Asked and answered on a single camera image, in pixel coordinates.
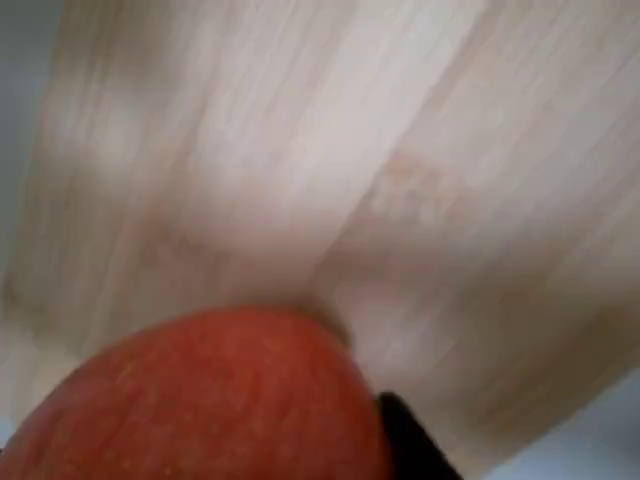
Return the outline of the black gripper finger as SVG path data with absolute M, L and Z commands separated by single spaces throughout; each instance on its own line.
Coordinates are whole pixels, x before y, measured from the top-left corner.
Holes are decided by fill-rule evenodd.
M 390 445 L 394 479 L 463 479 L 399 395 L 384 391 L 376 402 Z

